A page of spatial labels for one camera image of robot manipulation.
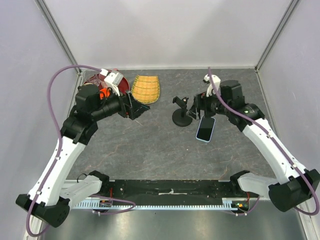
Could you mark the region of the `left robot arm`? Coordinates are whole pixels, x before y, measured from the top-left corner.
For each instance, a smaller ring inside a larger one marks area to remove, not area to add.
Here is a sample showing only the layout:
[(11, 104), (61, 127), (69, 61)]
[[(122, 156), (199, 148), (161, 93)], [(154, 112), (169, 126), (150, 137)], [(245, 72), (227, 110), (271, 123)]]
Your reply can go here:
[(18, 195), (16, 204), (57, 228), (70, 210), (87, 197), (106, 196), (110, 191), (109, 176), (96, 170), (66, 190), (62, 187), (76, 159), (98, 130), (98, 121), (114, 114), (135, 120), (149, 109), (130, 91), (116, 95), (111, 88), (99, 89), (91, 83), (80, 86), (75, 105), (59, 129), (57, 145), (45, 170), (28, 193)]

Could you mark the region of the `blue smartphone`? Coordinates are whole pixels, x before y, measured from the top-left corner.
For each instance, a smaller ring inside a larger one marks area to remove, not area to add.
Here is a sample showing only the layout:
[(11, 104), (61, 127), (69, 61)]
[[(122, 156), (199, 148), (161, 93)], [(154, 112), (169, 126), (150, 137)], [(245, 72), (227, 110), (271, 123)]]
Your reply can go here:
[(202, 116), (195, 138), (199, 141), (209, 143), (212, 139), (215, 123), (216, 119), (214, 117)]

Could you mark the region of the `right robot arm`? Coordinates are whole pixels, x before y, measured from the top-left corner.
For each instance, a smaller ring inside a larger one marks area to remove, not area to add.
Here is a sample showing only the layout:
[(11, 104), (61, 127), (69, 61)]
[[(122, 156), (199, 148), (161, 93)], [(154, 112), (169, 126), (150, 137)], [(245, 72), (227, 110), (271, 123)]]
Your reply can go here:
[(281, 212), (297, 209), (298, 205), (313, 198), (314, 216), (320, 211), (316, 195), (320, 174), (308, 170), (284, 146), (272, 130), (263, 112), (253, 103), (247, 103), (242, 86), (237, 80), (221, 81), (216, 75), (206, 75), (203, 82), (207, 90), (194, 97), (188, 115), (193, 119), (206, 119), (224, 115), (260, 151), (275, 177), (255, 175), (248, 170), (231, 176), (229, 191), (235, 197), (245, 192), (268, 197)]

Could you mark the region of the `black phone stand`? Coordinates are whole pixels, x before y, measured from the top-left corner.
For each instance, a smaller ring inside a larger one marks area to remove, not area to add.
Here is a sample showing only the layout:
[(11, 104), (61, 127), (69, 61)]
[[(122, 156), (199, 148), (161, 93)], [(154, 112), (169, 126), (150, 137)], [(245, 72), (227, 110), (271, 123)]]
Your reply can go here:
[(188, 99), (188, 97), (181, 99), (178, 96), (175, 96), (172, 100), (173, 104), (177, 104), (179, 106), (179, 109), (176, 109), (172, 114), (173, 123), (179, 127), (187, 127), (193, 121), (193, 119), (187, 115)]

